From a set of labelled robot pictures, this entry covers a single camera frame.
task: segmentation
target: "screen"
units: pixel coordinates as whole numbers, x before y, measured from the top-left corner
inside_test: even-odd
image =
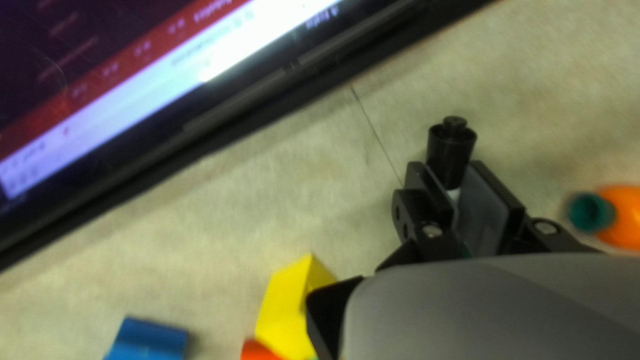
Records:
[[[0,187],[13,200],[338,0],[4,0]]]

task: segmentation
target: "orange object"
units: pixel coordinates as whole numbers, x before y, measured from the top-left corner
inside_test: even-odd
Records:
[[[569,218],[608,244],[640,251],[640,186],[608,186],[582,194],[570,206]]]
[[[258,341],[250,339],[244,342],[240,360],[282,360],[282,358]]]

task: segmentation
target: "beige carpet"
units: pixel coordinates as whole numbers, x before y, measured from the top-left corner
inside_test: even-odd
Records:
[[[369,274],[398,244],[392,190],[446,115],[532,215],[640,183],[639,19],[635,0],[502,0],[413,46],[0,274],[0,359],[101,359],[125,315],[237,359],[273,270],[314,252]]]

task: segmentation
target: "monitor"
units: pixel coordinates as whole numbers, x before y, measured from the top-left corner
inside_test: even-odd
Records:
[[[487,0],[3,0],[0,268]]]

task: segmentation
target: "black cylindrical knob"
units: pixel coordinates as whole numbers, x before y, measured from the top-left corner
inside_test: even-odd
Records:
[[[457,116],[446,117],[429,129],[427,166],[446,190],[460,187],[476,139],[467,121]]]

